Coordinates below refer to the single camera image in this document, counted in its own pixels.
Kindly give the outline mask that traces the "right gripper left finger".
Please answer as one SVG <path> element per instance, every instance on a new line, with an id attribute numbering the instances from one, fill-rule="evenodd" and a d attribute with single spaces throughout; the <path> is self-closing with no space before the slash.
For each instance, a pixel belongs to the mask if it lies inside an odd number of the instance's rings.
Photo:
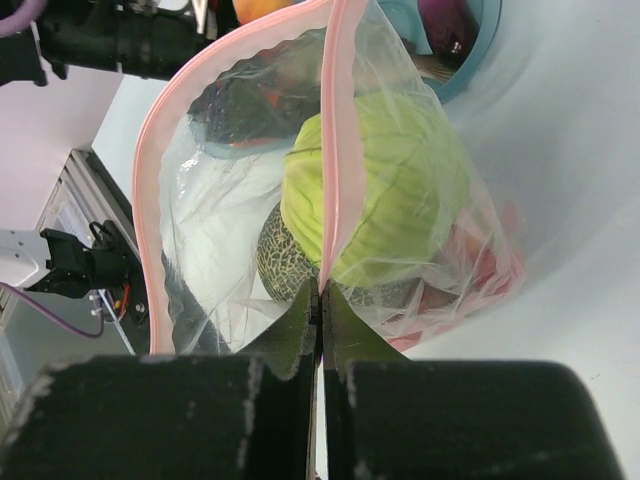
<path id="1" fill-rule="evenodd" d="M 314 479 L 320 360 L 317 281 L 305 280 L 288 309 L 240 352 L 262 371 L 252 406 L 249 479 Z"/>

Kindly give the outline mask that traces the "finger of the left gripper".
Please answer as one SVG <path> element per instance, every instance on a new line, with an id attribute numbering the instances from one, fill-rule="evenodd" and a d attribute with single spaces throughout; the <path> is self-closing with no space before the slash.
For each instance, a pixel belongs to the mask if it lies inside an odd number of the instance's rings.
<path id="1" fill-rule="evenodd" d="M 194 100 L 187 117 L 206 141 L 251 143 L 295 136 L 310 117 L 310 96 L 243 78 L 218 80 Z"/>

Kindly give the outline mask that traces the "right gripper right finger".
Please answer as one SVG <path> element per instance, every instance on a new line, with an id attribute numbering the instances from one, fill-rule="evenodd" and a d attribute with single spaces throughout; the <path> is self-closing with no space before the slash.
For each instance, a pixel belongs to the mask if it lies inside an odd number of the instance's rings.
<path id="1" fill-rule="evenodd" d="M 321 307 L 328 477 L 351 479 L 354 447 L 349 365 L 353 361 L 406 362 L 408 358 L 356 315 L 337 285 L 325 287 Z"/>

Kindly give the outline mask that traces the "clear zip top bag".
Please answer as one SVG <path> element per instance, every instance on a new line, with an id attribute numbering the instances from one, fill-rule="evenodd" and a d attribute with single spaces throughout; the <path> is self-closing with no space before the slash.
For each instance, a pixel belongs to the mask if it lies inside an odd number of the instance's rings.
<path id="1" fill-rule="evenodd" d="M 284 158 L 297 136 L 243 157 L 211 156 L 196 144 L 187 111 L 238 61 L 314 29 L 325 31 L 316 114 L 321 119 L 323 230 L 319 275 L 311 278 L 319 291 L 328 284 L 345 285 L 333 279 L 332 271 L 353 236 L 367 192 L 356 98 L 404 94 L 444 111 L 442 90 L 421 77 L 380 2 L 296 1 L 239 23 L 190 59 L 151 107 L 136 146 L 132 204 L 150 301 L 152 352 L 194 352 L 206 330 L 214 332 L 210 352 L 237 351 L 293 302 L 273 300 L 266 292 L 256 251 L 266 218 L 281 204 Z M 499 204 L 464 149 L 472 170 L 461 211 L 487 200 Z M 398 335 L 401 325 L 385 323 L 417 311 L 426 281 L 442 274 L 444 286 L 454 284 L 453 268 L 444 258 L 447 240 L 430 262 L 393 280 L 420 280 L 404 308 L 357 307 L 345 298 L 352 310 L 383 338 Z"/>

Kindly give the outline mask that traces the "green striped melon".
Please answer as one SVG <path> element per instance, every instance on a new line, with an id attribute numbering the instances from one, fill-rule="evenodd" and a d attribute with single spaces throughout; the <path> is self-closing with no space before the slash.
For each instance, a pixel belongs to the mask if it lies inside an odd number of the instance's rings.
<path id="1" fill-rule="evenodd" d="M 285 226 L 280 203 L 274 206 L 262 226 L 256 260 L 266 292 L 277 301 L 291 301 L 307 279 L 319 275 L 318 268 L 306 257 Z M 338 287 L 345 298 L 357 307 L 404 308 L 419 285 L 420 280 L 414 278 L 371 287 L 342 284 Z"/>

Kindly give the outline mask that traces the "red cherry tomato bunch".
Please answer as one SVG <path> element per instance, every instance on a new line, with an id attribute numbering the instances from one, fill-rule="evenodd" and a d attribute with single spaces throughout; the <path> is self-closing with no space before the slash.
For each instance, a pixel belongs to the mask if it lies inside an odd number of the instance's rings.
<path id="1" fill-rule="evenodd" d="M 517 240 L 523 226 L 512 200 L 487 200 L 465 209 L 452 227 L 444 258 L 453 268 L 454 284 L 444 286 L 442 274 L 426 281 L 417 311 L 390 318 L 401 325 L 398 335 L 384 335 L 404 352 L 447 333 L 516 293 L 525 281 L 525 261 Z"/>

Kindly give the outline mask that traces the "green cabbage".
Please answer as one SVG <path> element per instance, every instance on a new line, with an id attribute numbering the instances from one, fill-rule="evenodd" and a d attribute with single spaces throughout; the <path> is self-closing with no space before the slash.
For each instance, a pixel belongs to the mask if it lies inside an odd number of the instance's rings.
<path id="1" fill-rule="evenodd" d="M 430 262 L 469 199 L 472 165 L 442 108 L 404 94 L 355 100 L 364 146 L 366 200 L 333 279 L 369 287 L 407 278 Z M 314 266 L 321 262 L 321 119 L 301 126 L 284 158 L 280 212 Z"/>

